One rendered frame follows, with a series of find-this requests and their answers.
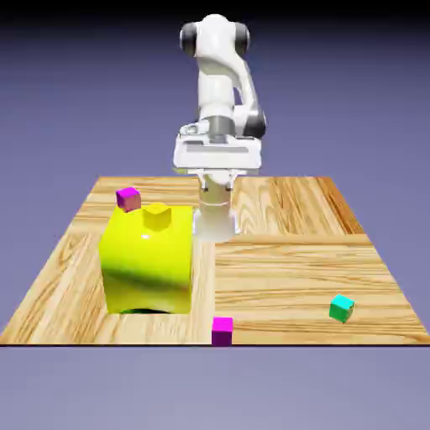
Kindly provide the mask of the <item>small yellow cube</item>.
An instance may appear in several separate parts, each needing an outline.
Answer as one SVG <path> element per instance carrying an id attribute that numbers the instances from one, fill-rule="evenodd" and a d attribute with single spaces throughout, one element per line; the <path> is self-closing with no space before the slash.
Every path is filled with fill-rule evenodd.
<path id="1" fill-rule="evenodd" d="M 152 231 L 161 231 L 171 224 L 171 207 L 163 202 L 142 206 L 144 226 Z"/>

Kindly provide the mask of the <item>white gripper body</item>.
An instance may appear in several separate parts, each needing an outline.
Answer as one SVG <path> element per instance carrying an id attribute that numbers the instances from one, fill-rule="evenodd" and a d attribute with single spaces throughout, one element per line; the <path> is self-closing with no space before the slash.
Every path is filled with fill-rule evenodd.
<path id="1" fill-rule="evenodd" d="M 173 166 L 181 172 L 195 170 L 258 170 L 261 141 L 227 135 L 224 143 L 212 143 L 206 134 L 176 137 Z"/>

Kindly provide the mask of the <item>small magenta cube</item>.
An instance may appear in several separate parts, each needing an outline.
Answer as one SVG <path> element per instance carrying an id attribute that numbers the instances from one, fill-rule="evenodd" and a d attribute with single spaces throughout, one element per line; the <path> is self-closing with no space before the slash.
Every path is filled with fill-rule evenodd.
<path id="1" fill-rule="evenodd" d="M 231 317 L 214 317 L 212 320 L 212 346 L 231 346 L 232 338 L 233 319 Z"/>
<path id="2" fill-rule="evenodd" d="M 116 190 L 117 206 L 124 212 L 132 212 L 141 208 L 140 192 L 134 187 Z"/>

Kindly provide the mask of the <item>large yellow box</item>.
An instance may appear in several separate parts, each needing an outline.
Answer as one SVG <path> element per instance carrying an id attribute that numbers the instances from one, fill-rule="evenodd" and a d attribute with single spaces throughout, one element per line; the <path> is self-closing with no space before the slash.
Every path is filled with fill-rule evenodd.
<path id="1" fill-rule="evenodd" d="M 110 313 L 190 311 L 193 208 L 169 207 L 171 224 L 161 231 L 144 226 L 142 207 L 114 209 L 98 245 Z"/>

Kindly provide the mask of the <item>small teal cube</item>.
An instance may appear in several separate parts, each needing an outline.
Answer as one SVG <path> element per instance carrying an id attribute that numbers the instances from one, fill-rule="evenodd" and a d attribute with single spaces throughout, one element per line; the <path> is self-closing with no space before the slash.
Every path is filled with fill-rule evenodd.
<path id="1" fill-rule="evenodd" d="M 354 311 L 355 301 L 337 294 L 330 302 L 329 316 L 341 323 L 346 323 Z"/>

